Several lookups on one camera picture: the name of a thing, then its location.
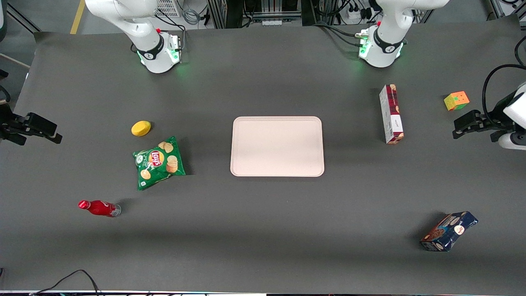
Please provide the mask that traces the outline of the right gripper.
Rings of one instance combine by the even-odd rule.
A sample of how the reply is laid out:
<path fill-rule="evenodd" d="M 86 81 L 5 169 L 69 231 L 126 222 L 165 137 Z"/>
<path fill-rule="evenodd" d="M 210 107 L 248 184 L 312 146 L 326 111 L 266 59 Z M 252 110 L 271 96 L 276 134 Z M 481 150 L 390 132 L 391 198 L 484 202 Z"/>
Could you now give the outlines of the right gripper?
<path fill-rule="evenodd" d="M 13 113 L 11 107 L 5 103 L 0 105 L 0 138 L 24 146 L 27 138 L 15 132 L 25 132 L 29 136 L 39 136 L 55 144 L 62 142 L 62 135 L 56 132 L 57 125 L 36 113 L 28 113 L 26 117 Z"/>

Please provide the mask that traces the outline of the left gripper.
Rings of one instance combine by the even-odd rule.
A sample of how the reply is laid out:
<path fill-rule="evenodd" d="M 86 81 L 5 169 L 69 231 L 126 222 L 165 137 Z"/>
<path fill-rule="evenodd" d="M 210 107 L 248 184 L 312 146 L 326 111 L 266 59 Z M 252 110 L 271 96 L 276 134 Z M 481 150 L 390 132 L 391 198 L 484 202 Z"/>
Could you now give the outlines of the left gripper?
<path fill-rule="evenodd" d="M 507 143 L 509 133 L 526 127 L 526 85 L 522 83 L 515 91 L 496 103 L 494 109 L 485 112 L 484 119 L 477 109 L 467 112 L 453 121 L 452 136 L 458 139 L 467 133 L 481 129 L 496 130 L 490 135 L 492 143 Z"/>

